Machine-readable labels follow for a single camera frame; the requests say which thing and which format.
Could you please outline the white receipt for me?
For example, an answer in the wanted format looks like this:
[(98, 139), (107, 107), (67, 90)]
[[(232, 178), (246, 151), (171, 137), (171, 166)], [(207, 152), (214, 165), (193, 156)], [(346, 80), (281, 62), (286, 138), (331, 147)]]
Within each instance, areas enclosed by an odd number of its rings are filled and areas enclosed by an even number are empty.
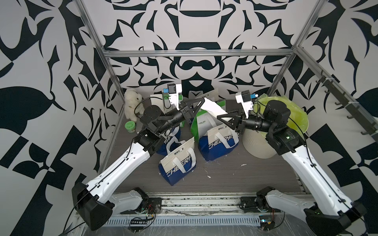
[(210, 101), (207, 98), (204, 98), (205, 102), (201, 106), (202, 110), (207, 111), (210, 115), (214, 118), (217, 118), (218, 115), (227, 113), (221, 106), (219, 106), (216, 102)]

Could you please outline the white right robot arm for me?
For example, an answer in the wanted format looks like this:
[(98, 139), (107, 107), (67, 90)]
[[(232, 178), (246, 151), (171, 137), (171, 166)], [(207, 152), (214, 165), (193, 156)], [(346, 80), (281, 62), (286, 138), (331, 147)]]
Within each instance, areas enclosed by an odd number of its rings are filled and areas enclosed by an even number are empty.
[(271, 100), (261, 117), (233, 112), (217, 115), (217, 119), (236, 132), (265, 132), (268, 144), (293, 168), (314, 198), (313, 202), (304, 201), (267, 187), (258, 192), (264, 205), (301, 219), (317, 236), (336, 236), (362, 219), (367, 209), (345, 195), (317, 163), (303, 136), (287, 125), (290, 114), (285, 103)]

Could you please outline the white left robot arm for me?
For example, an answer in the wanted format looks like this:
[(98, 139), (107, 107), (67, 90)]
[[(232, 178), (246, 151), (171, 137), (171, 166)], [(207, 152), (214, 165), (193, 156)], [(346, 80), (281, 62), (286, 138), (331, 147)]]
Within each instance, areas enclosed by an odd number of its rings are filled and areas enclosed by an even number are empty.
[(184, 100), (179, 107), (164, 113), (159, 106), (145, 108), (140, 118), (142, 130), (132, 139), (130, 147), (111, 166), (87, 184), (72, 188), (74, 210), (91, 230), (103, 226), (115, 211), (110, 198), (118, 186), (143, 162), (156, 153), (165, 142), (165, 132), (190, 122), (208, 100)]

